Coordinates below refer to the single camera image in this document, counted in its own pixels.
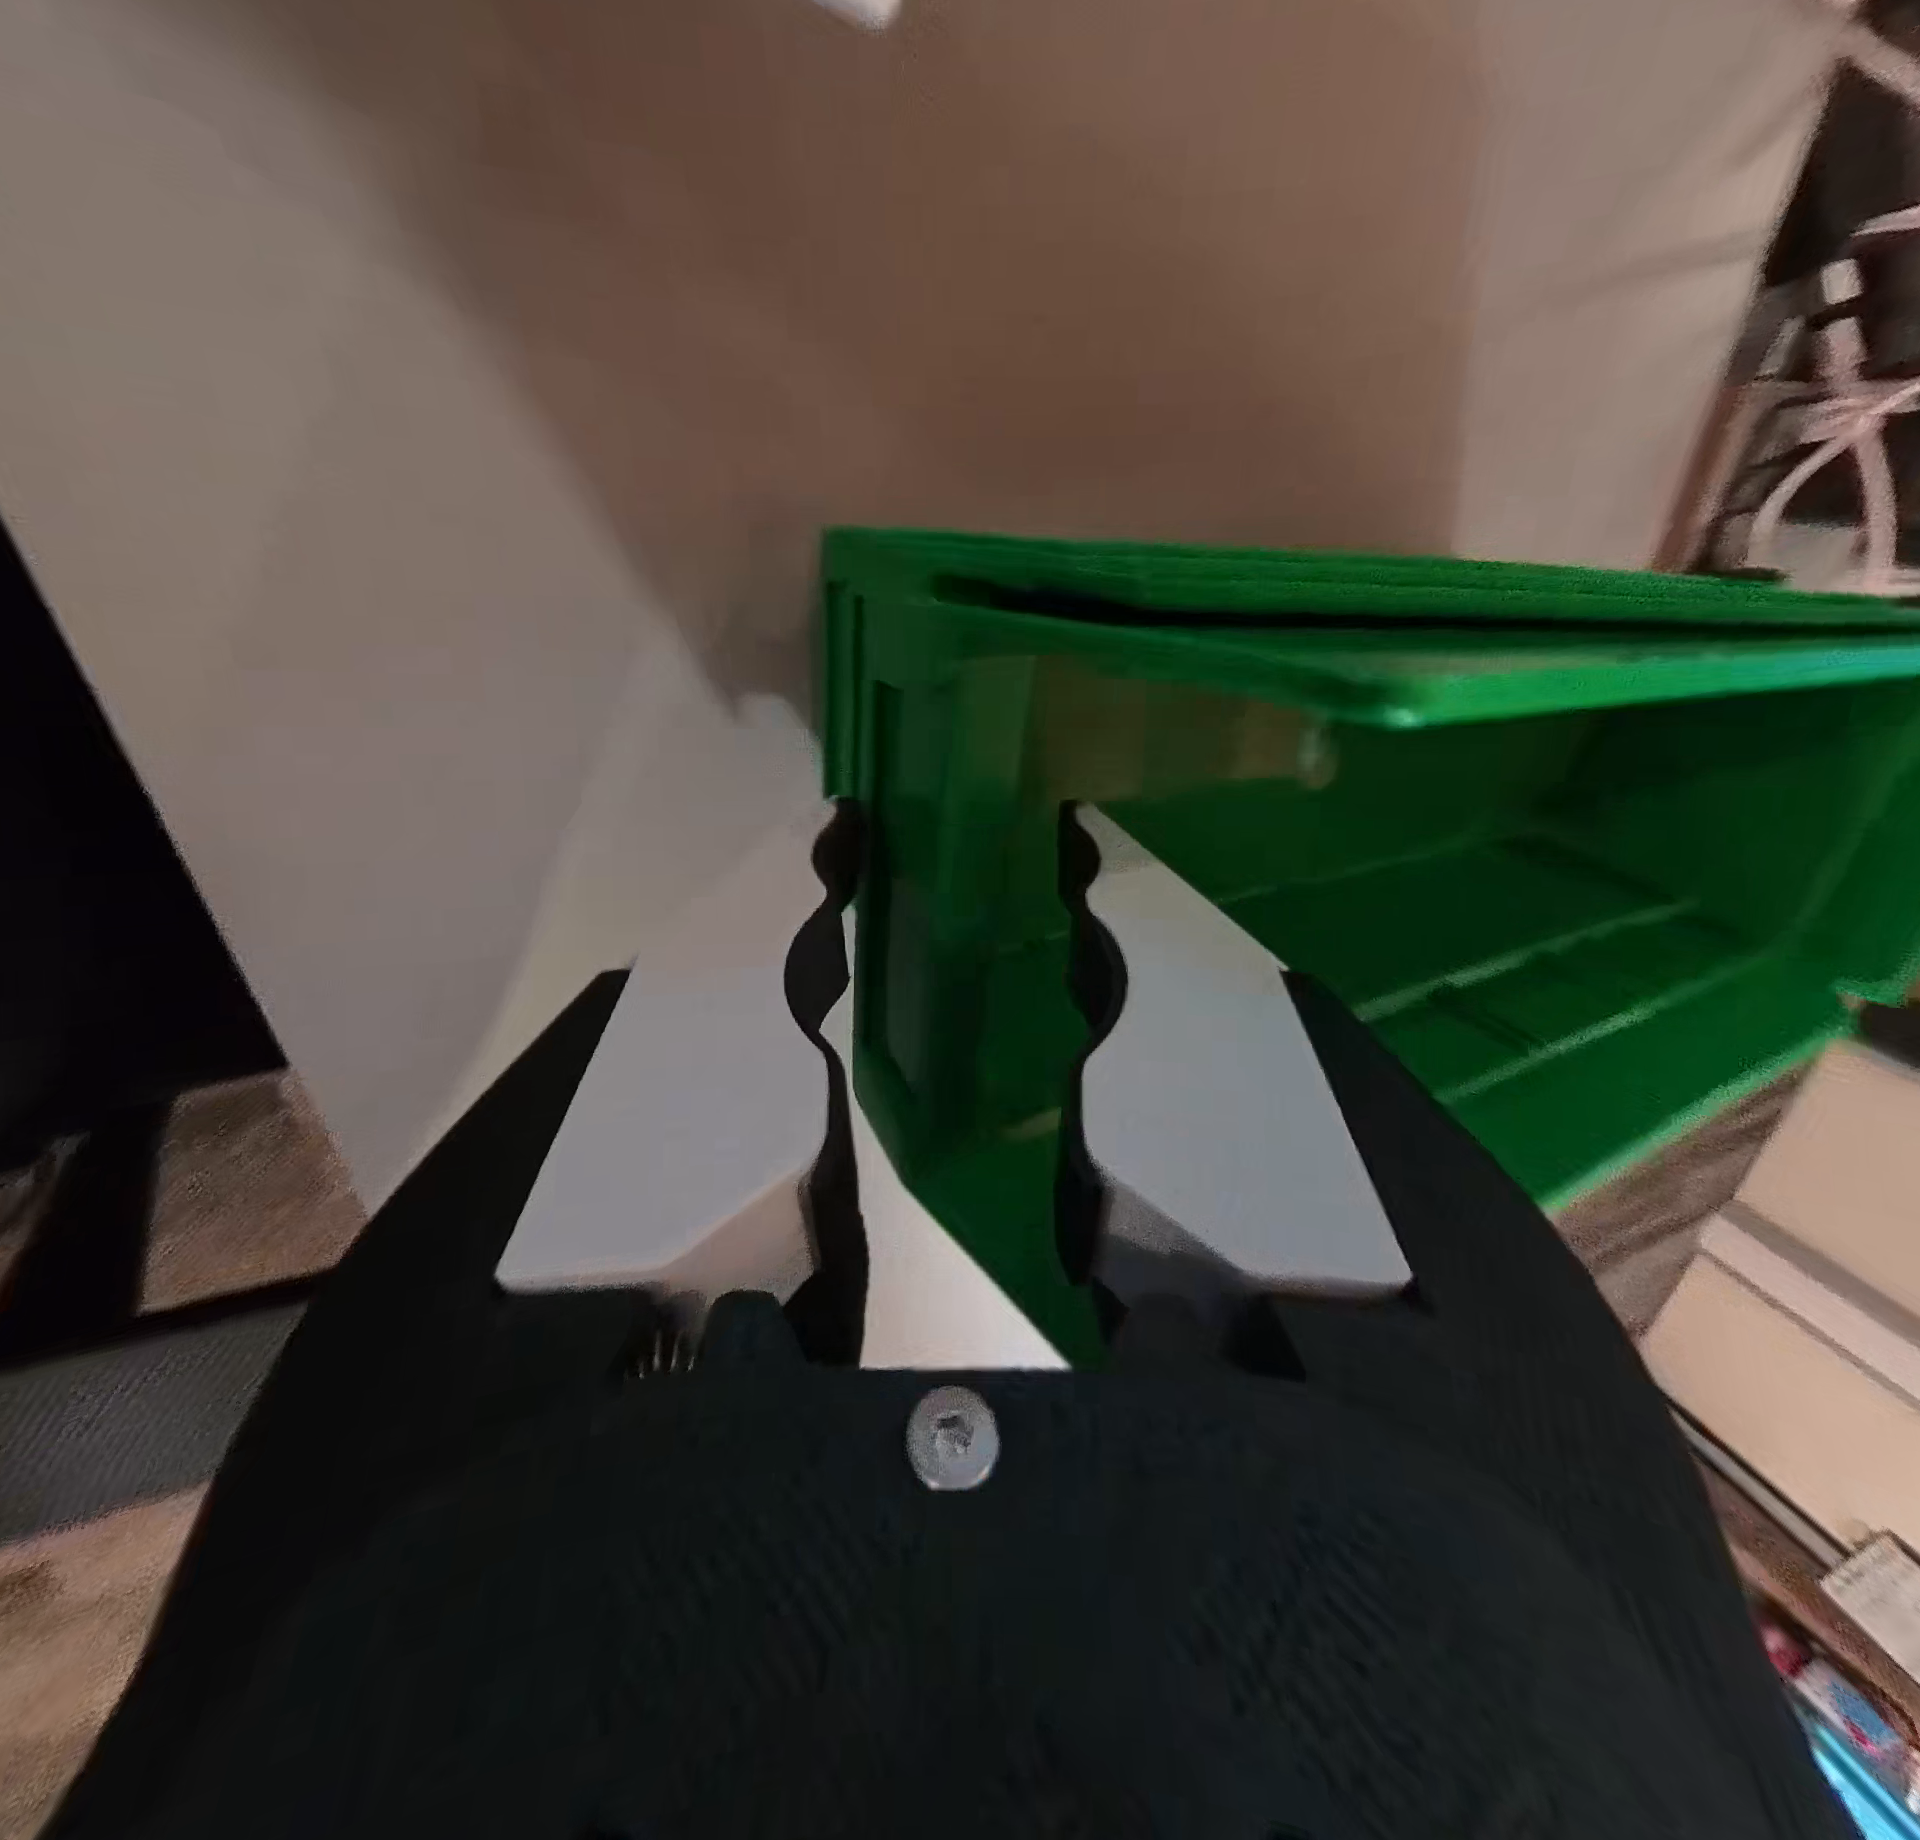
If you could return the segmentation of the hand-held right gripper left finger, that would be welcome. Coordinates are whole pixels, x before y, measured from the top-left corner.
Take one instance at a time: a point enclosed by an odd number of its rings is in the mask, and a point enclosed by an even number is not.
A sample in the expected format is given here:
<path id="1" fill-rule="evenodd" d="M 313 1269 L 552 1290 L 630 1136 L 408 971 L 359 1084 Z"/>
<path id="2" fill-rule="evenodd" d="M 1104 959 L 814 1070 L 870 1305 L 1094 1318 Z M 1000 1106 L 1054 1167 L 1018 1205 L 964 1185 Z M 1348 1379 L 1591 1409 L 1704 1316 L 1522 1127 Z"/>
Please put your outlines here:
<path id="1" fill-rule="evenodd" d="M 732 1294 L 861 1360 L 870 1244 L 849 1067 L 856 797 L 808 804 L 637 951 L 494 1265 L 511 1295 L 640 1290 L 675 1338 Z"/>

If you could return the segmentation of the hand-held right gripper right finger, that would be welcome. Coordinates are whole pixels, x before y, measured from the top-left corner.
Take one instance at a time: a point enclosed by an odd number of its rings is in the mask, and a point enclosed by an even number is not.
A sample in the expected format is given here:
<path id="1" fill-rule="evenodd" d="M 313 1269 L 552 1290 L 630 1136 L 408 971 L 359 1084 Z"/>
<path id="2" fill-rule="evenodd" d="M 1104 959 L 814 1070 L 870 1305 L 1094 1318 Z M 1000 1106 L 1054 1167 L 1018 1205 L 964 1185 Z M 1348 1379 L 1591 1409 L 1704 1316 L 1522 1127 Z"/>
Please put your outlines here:
<path id="1" fill-rule="evenodd" d="M 1103 1365 L 1300 1372 L 1296 1318 L 1420 1313 L 1287 966 L 1091 799 L 1059 864 L 1084 1041 L 1054 1236 Z"/>

